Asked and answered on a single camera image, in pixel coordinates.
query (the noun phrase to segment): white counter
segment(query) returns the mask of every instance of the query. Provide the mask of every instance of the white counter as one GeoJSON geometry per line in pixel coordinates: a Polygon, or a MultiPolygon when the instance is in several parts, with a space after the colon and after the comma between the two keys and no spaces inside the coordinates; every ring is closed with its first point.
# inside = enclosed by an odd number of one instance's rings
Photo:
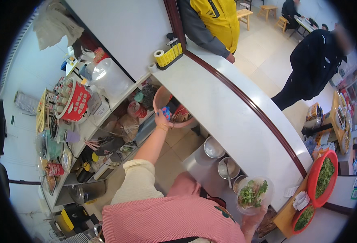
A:
{"type": "MultiPolygon", "coordinates": [[[[304,168],[312,159],[299,135],[272,100],[230,62],[188,40],[188,50],[224,74],[272,120],[304,168]]],[[[272,207],[280,210],[288,201],[284,191],[302,182],[302,176],[270,129],[232,90],[184,55],[165,71],[153,74],[196,120],[225,148],[249,176],[265,176],[275,186],[272,207]]]]}

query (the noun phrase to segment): gray sleeve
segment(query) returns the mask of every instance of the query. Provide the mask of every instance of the gray sleeve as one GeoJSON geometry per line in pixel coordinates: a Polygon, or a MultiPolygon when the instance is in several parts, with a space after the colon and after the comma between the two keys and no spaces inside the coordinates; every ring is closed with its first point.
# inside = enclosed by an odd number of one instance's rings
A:
{"type": "Polygon", "coordinates": [[[224,58],[230,55],[226,46],[205,27],[190,0],[179,0],[178,7],[185,34],[198,46],[224,58]]]}

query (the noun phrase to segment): man in black uniform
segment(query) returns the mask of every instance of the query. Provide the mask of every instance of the man in black uniform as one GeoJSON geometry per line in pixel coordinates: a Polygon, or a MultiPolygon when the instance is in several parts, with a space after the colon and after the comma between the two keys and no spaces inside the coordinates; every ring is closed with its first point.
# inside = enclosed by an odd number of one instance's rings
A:
{"type": "Polygon", "coordinates": [[[334,31],[314,30],[290,55],[292,73],[284,88],[272,98],[280,110],[317,96],[354,49],[354,39],[341,25],[334,31]]]}
{"type": "Polygon", "coordinates": [[[296,11],[296,7],[300,4],[300,0],[286,0],[282,5],[281,15],[289,22],[287,24],[287,30],[294,30],[299,26],[299,23],[295,20],[295,15],[304,18],[296,11]]]}

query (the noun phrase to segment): cream knit sleeve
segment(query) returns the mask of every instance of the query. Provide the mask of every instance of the cream knit sleeve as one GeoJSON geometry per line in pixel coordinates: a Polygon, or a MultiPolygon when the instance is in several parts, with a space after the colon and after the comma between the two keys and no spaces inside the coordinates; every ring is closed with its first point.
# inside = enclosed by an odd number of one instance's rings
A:
{"type": "Polygon", "coordinates": [[[123,168],[126,176],[111,204],[164,197],[154,187],[155,168],[150,162],[144,159],[133,159],[124,163],[123,168]]]}

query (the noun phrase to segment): hand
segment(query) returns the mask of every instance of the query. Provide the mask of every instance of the hand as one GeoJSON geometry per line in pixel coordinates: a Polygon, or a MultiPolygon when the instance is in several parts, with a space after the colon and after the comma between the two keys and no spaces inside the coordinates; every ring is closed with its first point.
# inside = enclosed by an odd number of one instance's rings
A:
{"type": "Polygon", "coordinates": [[[228,57],[226,57],[227,61],[229,61],[230,63],[234,64],[235,62],[235,57],[230,53],[230,55],[228,55],[228,57]]]}
{"type": "Polygon", "coordinates": [[[261,209],[256,215],[243,215],[242,217],[242,227],[241,231],[244,235],[254,235],[255,230],[258,228],[259,224],[262,222],[268,207],[261,206],[261,209]]]}
{"type": "Polygon", "coordinates": [[[166,119],[166,117],[164,116],[164,113],[162,112],[161,109],[158,109],[158,112],[156,113],[156,116],[154,117],[154,121],[156,122],[157,126],[159,124],[169,125],[169,121],[166,119]]]}

